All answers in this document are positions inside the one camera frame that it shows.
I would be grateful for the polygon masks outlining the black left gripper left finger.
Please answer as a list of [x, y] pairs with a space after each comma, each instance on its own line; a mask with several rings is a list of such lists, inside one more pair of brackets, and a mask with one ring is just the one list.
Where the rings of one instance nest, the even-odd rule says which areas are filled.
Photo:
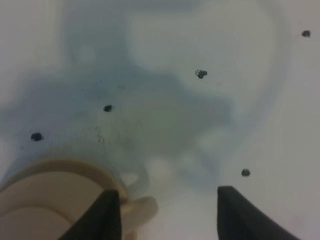
[[90, 208], [60, 239], [121, 240], [122, 223], [118, 191], [103, 191]]

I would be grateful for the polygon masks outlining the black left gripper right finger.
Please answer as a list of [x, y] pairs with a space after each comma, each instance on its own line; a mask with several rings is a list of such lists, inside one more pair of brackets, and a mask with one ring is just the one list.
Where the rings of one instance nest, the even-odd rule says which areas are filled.
[[296, 240], [232, 186], [217, 189], [217, 234], [220, 240]]

